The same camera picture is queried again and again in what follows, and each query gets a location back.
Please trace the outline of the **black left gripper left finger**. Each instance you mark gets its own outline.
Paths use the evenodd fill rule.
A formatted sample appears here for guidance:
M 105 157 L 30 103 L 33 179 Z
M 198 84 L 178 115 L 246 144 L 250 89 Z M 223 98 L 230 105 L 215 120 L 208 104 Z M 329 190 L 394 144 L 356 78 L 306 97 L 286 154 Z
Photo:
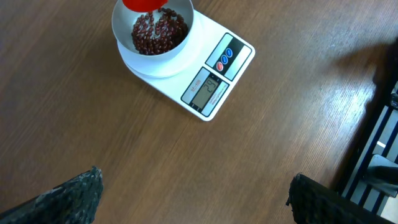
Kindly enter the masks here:
M 93 223 L 104 190 L 101 169 L 90 170 L 1 213 L 1 223 Z

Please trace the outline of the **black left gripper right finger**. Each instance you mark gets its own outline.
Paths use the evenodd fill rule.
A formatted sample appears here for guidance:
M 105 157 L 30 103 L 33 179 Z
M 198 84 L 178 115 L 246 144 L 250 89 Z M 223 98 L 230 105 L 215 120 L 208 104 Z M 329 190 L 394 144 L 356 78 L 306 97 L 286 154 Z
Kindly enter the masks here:
M 286 205 L 297 224 L 393 224 L 301 173 L 290 183 Z

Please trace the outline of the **orange measuring scoop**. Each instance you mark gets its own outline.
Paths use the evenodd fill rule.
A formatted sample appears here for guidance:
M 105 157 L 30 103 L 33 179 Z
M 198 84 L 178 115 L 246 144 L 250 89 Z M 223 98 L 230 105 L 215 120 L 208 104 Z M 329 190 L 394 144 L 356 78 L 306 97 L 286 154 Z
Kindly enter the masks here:
M 150 12 L 168 3 L 168 0 L 122 0 L 123 4 L 134 12 Z

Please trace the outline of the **white digital kitchen scale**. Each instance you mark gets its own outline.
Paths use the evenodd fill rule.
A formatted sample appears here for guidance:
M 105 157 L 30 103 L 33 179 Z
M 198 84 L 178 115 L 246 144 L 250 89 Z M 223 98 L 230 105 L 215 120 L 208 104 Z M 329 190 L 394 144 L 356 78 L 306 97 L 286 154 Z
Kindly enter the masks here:
M 198 11 L 186 46 L 170 60 L 138 59 L 121 43 L 118 50 L 135 76 L 204 121 L 214 118 L 256 53 Z

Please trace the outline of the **white plastic bowl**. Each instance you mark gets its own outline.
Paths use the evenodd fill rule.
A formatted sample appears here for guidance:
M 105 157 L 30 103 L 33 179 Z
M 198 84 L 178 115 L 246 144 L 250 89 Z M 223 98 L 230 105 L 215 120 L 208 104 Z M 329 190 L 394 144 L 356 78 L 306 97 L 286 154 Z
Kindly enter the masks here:
M 134 12 L 128 9 L 122 1 L 118 1 L 113 9 L 112 14 L 112 29 L 113 34 L 120 45 L 120 48 L 126 51 L 129 56 L 139 59 L 149 60 L 168 60 L 177 56 L 189 43 L 193 35 L 193 29 L 197 26 L 197 17 L 195 15 L 193 3 L 191 0 L 168 0 L 168 3 L 163 5 L 164 8 L 170 8 L 177 14 L 181 14 L 188 25 L 188 35 L 184 41 L 173 50 L 160 55 L 142 55 L 134 47 L 132 43 L 132 28 L 136 19 L 146 14 L 146 12 Z

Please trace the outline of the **red beans in bowl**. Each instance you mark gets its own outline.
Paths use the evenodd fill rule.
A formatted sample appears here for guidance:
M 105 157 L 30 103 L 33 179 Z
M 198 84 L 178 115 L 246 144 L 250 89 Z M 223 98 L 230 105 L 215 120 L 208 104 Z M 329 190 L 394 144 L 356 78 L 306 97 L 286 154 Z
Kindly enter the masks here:
M 160 55 L 180 45 L 188 31 L 181 14 L 162 7 L 136 19 L 131 32 L 132 43 L 142 55 Z

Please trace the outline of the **black metal frame rack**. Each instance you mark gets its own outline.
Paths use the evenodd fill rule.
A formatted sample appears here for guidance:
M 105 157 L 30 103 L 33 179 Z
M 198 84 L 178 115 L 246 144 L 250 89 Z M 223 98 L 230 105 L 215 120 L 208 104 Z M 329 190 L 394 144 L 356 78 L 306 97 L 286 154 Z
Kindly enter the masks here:
M 343 198 L 381 215 L 388 194 L 364 178 L 374 156 L 397 163 L 397 41 L 386 46 L 375 77 L 376 92 L 350 146 L 334 190 Z

